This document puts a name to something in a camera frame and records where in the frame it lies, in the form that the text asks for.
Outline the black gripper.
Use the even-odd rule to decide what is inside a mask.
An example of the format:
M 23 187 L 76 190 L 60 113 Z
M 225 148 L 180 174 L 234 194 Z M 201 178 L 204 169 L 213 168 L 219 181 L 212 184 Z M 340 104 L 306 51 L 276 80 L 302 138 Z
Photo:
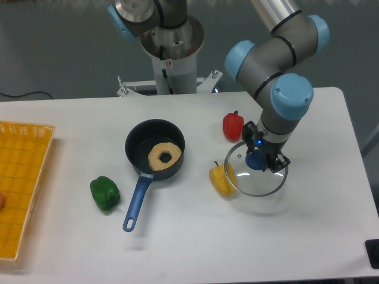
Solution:
M 248 148 L 247 154 L 258 149 L 264 156 L 263 172 L 269 170 L 272 173 L 277 173 L 291 163 L 290 159 L 281 153 L 285 143 L 273 143 L 265 140 L 263 132 L 256 131 L 256 124 L 253 121 L 248 121 L 242 127 L 242 140 Z

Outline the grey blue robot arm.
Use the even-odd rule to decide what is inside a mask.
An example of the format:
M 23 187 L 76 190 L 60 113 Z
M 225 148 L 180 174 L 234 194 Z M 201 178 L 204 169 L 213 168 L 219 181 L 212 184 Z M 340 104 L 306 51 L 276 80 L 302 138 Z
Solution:
M 262 108 L 259 121 L 244 126 L 242 138 L 248 152 L 262 155 L 262 169 L 275 173 L 289 165 L 282 148 L 313 99 L 311 83 L 290 69 L 323 50 L 330 32 L 322 18 L 304 15 L 294 1 L 252 4 L 271 38 L 261 45 L 237 43 L 224 66 Z M 108 13 L 122 38 L 140 39 L 152 59 L 158 94 L 196 91 L 204 30 L 188 14 L 186 1 L 115 1 Z

